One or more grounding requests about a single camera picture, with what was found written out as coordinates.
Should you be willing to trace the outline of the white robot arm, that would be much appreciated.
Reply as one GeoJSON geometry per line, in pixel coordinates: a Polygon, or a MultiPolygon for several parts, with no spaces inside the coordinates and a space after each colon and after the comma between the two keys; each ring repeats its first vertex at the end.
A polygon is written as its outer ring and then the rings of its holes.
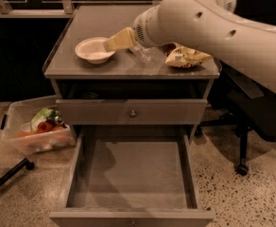
{"type": "Polygon", "coordinates": [[[276,94],[276,26],[233,13],[236,0],[162,0],[111,36],[105,49],[177,43],[225,62],[276,94]]]}

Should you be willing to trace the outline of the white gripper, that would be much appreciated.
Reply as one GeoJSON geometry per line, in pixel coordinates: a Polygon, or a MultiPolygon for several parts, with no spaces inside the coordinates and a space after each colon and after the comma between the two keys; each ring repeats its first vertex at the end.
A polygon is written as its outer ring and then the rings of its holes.
{"type": "Polygon", "coordinates": [[[133,23],[134,29],[126,27],[114,34],[103,43],[104,48],[108,52],[128,49],[136,45],[136,40],[143,47],[162,45],[164,34],[160,26],[159,7],[152,7],[138,15],[133,23]]]}

